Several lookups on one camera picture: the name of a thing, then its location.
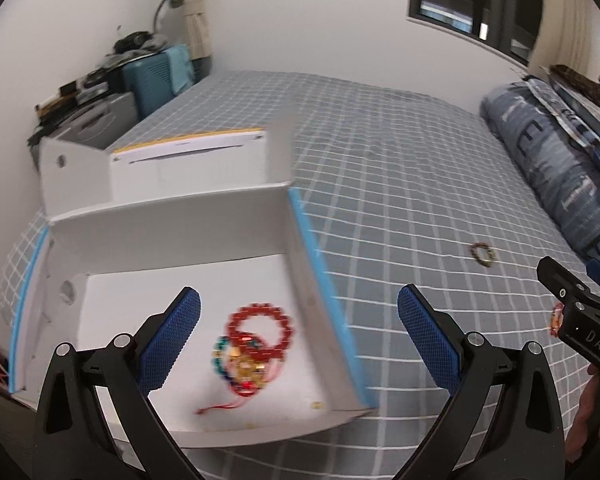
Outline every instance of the bed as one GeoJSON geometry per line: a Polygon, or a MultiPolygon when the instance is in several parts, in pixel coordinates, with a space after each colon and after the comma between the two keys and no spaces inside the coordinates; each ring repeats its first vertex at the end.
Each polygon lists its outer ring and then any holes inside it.
{"type": "MultiPolygon", "coordinates": [[[[536,280],[552,256],[592,290],[584,266],[544,211],[501,140],[478,116],[441,100],[299,73],[213,75],[152,114],[110,150],[192,132],[263,126],[296,104],[296,186],[345,309],[378,410],[346,426],[285,442],[189,449],[209,479],[392,478],[446,402],[397,317],[415,283],[464,329],[496,345],[538,341],[555,378],[564,427],[586,384],[587,362],[551,338],[555,304],[536,280]],[[486,242],[483,267],[469,246],[486,242]]],[[[5,268],[2,309],[13,319],[42,213],[5,268]]],[[[497,390],[462,461],[475,455],[497,390]]],[[[128,445],[120,443],[133,461],[128,445]]]]}

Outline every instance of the beige curtain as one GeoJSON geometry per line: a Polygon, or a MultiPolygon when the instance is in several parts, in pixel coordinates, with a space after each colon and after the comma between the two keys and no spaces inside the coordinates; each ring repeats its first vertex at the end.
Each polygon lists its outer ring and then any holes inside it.
{"type": "Polygon", "coordinates": [[[211,56],[205,0],[185,0],[184,19],[191,59],[211,56]]]}
{"type": "Polygon", "coordinates": [[[591,0],[543,0],[542,21],[528,71],[538,77],[552,64],[587,73],[591,51],[591,0]]]}

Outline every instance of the bracelet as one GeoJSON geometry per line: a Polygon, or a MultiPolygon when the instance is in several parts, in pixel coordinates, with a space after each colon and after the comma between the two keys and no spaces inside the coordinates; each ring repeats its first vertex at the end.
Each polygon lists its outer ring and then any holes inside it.
{"type": "Polygon", "coordinates": [[[268,362],[271,359],[284,360],[284,352],[291,342],[293,329],[289,325],[289,317],[282,313],[280,307],[272,306],[270,303],[251,303],[249,306],[242,307],[229,318],[226,333],[234,346],[237,346],[254,361],[262,363],[268,362]],[[254,316],[272,317],[280,324],[280,327],[282,328],[282,337],[278,344],[273,348],[265,345],[253,344],[255,341],[253,334],[238,330],[238,327],[243,321],[254,316]]]}
{"type": "Polygon", "coordinates": [[[196,414],[204,415],[209,410],[238,408],[274,380],[282,369],[285,351],[294,333],[290,323],[289,316],[286,316],[280,307],[270,303],[252,303],[232,314],[226,326],[226,335],[220,336],[216,341],[212,364],[216,373],[238,396],[238,400],[202,408],[197,410],[196,414]],[[263,339],[254,333],[238,330],[243,321],[254,316],[272,317],[279,323],[282,336],[274,347],[268,347],[263,339]]]}
{"type": "Polygon", "coordinates": [[[558,301],[554,305],[554,309],[551,312],[551,321],[549,323],[549,332],[552,336],[558,337],[558,332],[560,331],[560,327],[562,326],[562,310],[564,309],[564,305],[561,301],[558,301]]]}
{"type": "Polygon", "coordinates": [[[474,258],[474,260],[481,264],[483,267],[491,267],[496,261],[496,252],[489,244],[485,242],[477,242],[475,244],[471,244],[469,250],[471,251],[471,256],[474,258]],[[478,249],[484,249],[485,251],[487,251],[488,259],[482,258],[478,253],[478,249]]]}

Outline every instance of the box flap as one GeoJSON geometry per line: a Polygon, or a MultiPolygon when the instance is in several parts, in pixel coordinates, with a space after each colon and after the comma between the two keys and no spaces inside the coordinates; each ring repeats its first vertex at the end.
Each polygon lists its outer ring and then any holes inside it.
{"type": "Polygon", "coordinates": [[[284,108],[267,128],[192,134],[107,153],[56,139],[41,143],[47,217],[162,198],[293,181],[296,114],[284,108]]]}

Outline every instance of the white cardboard box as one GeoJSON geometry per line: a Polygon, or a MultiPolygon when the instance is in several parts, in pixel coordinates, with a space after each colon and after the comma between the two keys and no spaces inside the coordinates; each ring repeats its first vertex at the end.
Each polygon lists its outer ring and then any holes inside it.
{"type": "MultiPolygon", "coordinates": [[[[266,130],[180,137],[109,155],[45,139],[49,228],[14,323],[11,389],[37,405],[54,349],[105,346],[164,311],[183,286],[202,314],[149,399],[182,447],[257,444],[343,424],[371,409],[352,335],[292,183],[292,119],[266,130]],[[240,408],[215,373],[213,346],[230,314],[272,303],[294,336],[279,376],[240,408]]],[[[275,344],[279,327],[245,330],[275,344]]],[[[112,434],[126,440],[105,389],[112,434]]]]}

